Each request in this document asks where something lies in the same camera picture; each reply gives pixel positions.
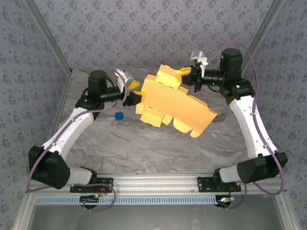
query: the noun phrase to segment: patterned wallpaper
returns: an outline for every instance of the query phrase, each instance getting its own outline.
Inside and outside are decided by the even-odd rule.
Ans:
[[[261,116],[279,151],[287,153],[286,187],[302,229],[307,229],[306,44],[307,2],[290,0],[255,55]],[[246,73],[250,76],[251,68]]]
[[[189,65],[248,46],[272,0],[35,0],[73,69]]]
[[[0,1],[0,229],[11,229],[27,153],[50,132],[66,74],[22,0]]]

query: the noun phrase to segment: black mounting bracket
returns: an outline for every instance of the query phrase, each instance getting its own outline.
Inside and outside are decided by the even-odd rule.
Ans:
[[[113,187],[113,178],[97,178],[95,184],[108,184]],[[112,190],[106,186],[90,186],[90,187],[83,187],[83,186],[71,186],[71,193],[112,193]]]
[[[233,187],[237,192],[241,192],[240,184],[236,182],[225,183],[223,188],[218,188],[212,177],[198,177],[197,178],[198,191],[200,193],[214,193],[214,192],[233,192]]]

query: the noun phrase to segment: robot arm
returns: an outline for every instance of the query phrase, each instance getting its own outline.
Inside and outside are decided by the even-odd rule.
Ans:
[[[117,69],[125,83],[130,86],[135,82],[133,76],[128,73]],[[84,90],[80,99],[75,105],[70,117],[57,131],[57,133],[42,147],[33,146],[29,151],[29,166],[32,169],[38,157],[50,145],[52,147],[48,150],[47,154],[43,157],[38,164],[32,179],[47,184],[56,189],[61,189],[66,184],[95,184],[96,172],[86,168],[69,168],[65,162],[69,150],[81,135],[81,133],[99,116],[99,113],[84,113],[89,110],[104,109],[105,102],[113,102],[122,100],[124,98],[124,84],[118,76],[117,86],[107,87],[106,81],[109,77],[105,72],[96,70],[90,73],[88,79],[88,88]],[[130,92],[124,105],[136,105],[142,99],[142,95],[135,92]],[[54,141],[58,134],[61,133],[60,138]]]
[[[250,183],[275,177],[279,170],[272,155],[263,145],[253,121],[252,105],[255,93],[250,82],[241,77],[240,50],[231,48],[224,50],[221,54],[219,69],[204,69],[207,58],[202,52],[193,52],[191,59],[194,60],[194,65],[181,69],[179,74],[181,82],[189,86],[193,85],[195,92],[200,91],[202,85],[219,86],[220,94],[226,99],[226,103],[238,119],[248,148],[247,161],[215,170],[213,180],[216,187],[222,190],[223,187],[229,187],[230,182]],[[261,133],[275,152],[280,165],[284,167],[287,163],[286,154],[279,153],[271,141],[257,107],[255,113]]]

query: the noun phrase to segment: purple cable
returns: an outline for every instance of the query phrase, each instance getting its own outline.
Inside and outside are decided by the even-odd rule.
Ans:
[[[116,201],[116,192],[115,192],[115,189],[114,189],[112,186],[108,185],[108,184],[100,183],[100,184],[75,184],[75,185],[76,185],[76,186],[79,186],[79,187],[105,186],[105,187],[110,188],[110,189],[112,190],[112,192],[114,193],[114,198],[113,198],[111,204],[109,204],[107,207],[95,208],[95,209],[88,209],[89,211],[105,211],[105,210],[108,210],[109,208],[111,208],[111,207],[114,205],[114,203],[115,203],[115,201]],[[86,199],[86,200],[84,200],[84,202],[83,202],[83,208],[84,208],[84,210],[87,209],[87,208],[85,207],[85,203],[86,203],[88,200],[90,200],[90,199]]]
[[[237,204],[237,205],[235,205],[235,206],[233,206],[233,207],[228,207],[226,204],[223,204],[222,202],[218,202],[218,204],[225,206],[225,208],[226,208],[226,209],[229,209],[229,210],[235,209],[235,208],[237,208],[237,207],[240,207],[240,206],[244,203],[244,201],[245,201],[245,199],[246,199],[246,196],[247,196],[247,194],[248,194],[248,188],[246,187],[246,183],[243,183],[243,184],[244,184],[244,187],[245,187],[244,197],[243,197],[243,199],[240,201],[239,204]]]
[[[108,109],[97,109],[97,110],[89,110],[89,111],[84,111],[82,113],[79,113],[78,115],[76,115],[72,120],[69,121],[69,123],[67,123],[67,125],[59,132],[59,134],[55,137],[55,139],[53,140],[53,143],[56,143],[58,141],[58,139],[63,135],[63,133],[66,131],[66,129],[73,123],[73,121],[75,119],[77,119],[78,117],[84,115],[84,114],[87,114],[87,113],[102,113],[102,112],[109,112],[109,111],[112,111],[114,109],[117,109],[119,108],[126,100],[127,96],[128,96],[128,89],[127,89],[127,85],[125,83],[125,80],[124,78],[122,77],[122,75],[117,72],[115,70],[115,72],[119,75],[119,77],[121,78],[121,80],[123,81],[124,83],[124,91],[125,91],[125,94],[124,94],[124,98],[123,100],[121,100],[120,103],[118,103],[116,106],[112,107],[112,108],[108,108]],[[34,163],[31,171],[30,171],[30,174],[29,174],[29,177],[27,179],[27,183],[26,183],[26,191],[27,192],[35,192],[35,191],[39,191],[39,190],[42,190],[42,189],[46,189],[46,188],[49,188],[50,186],[45,186],[45,187],[40,187],[40,188],[36,188],[36,189],[30,189],[29,186],[30,186],[30,181],[32,179],[32,176],[34,174],[34,171],[35,169],[37,168],[38,164],[40,163],[40,161],[43,159],[43,157],[46,155],[46,153],[49,151],[49,149],[52,148],[52,144],[50,144],[44,151],[43,153],[37,158],[36,162]]]
[[[252,113],[253,113],[253,121],[254,121],[254,124],[255,124],[255,127],[256,127],[256,130],[260,136],[260,139],[262,140],[263,144],[264,144],[264,147],[267,148],[267,150],[269,151],[269,153],[272,155],[276,165],[277,165],[277,168],[280,172],[280,177],[281,177],[281,186],[280,186],[280,189],[276,192],[276,193],[270,193],[269,191],[265,190],[264,188],[262,188],[259,184],[257,184],[256,182],[254,182],[254,185],[257,186],[261,191],[265,192],[266,194],[269,194],[269,195],[272,195],[272,196],[277,196],[279,195],[280,193],[283,192],[283,189],[284,189],[284,173],[283,173],[283,169],[282,169],[282,166],[280,165],[277,157],[275,156],[275,153],[272,151],[272,149],[268,146],[268,143],[266,141],[266,139],[264,138],[263,134],[261,133],[261,130],[260,130],[260,127],[258,125],[258,122],[257,122],[257,119],[256,119],[256,114],[255,114],[255,111],[256,111],[256,106],[257,106],[257,100],[258,100],[258,75],[257,75],[257,71],[256,71],[256,65],[255,65],[255,61],[252,57],[252,54],[250,53],[250,51],[248,50],[248,48],[243,45],[242,43],[238,43],[238,42],[234,42],[234,43],[231,43],[229,45],[226,45],[224,46],[219,52],[217,52],[215,55],[213,55],[212,58],[210,58],[208,60],[208,62],[211,62],[214,58],[216,58],[224,49],[227,49],[229,47],[232,47],[232,46],[241,46],[243,47],[247,54],[248,54],[248,57],[250,59],[250,62],[251,62],[251,65],[253,67],[253,72],[254,72],[254,76],[255,76],[255,85],[256,85],[256,92],[255,92],[255,97],[254,97],[254,102],[253,102],[253,106],[252,106]]]

